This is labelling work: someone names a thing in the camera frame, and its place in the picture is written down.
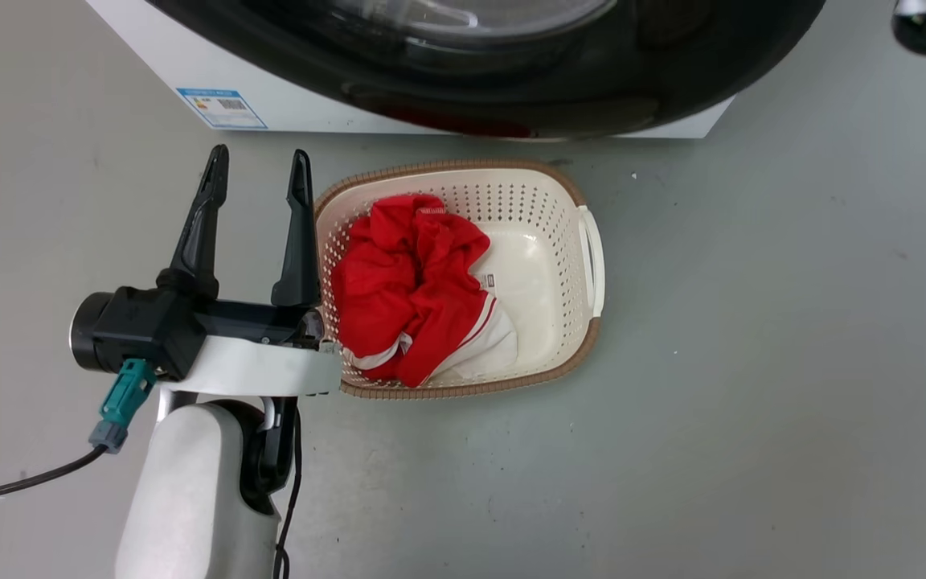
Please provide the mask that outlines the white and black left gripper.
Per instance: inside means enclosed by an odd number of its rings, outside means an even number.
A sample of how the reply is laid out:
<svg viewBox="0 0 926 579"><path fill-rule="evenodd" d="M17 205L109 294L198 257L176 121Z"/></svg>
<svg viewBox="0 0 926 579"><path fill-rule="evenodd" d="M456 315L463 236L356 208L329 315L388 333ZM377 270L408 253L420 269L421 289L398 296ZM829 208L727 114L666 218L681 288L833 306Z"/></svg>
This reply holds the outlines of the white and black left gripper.
<svg viewBox="0 0 926 579"><path fill-rule="evenodd" d="M227 201L229 149L210 152L185 217L169 267L157 287L215 300L215 249L219 209ZM295 150L286 203L290 209L281 275L272 287L272 305L213 301L199 307L196 320L207 333L186 377L159 377L181 392L214 396L295 398L337 392L344 359L328 337L321 303L321 278L311 160Z"/></svg>

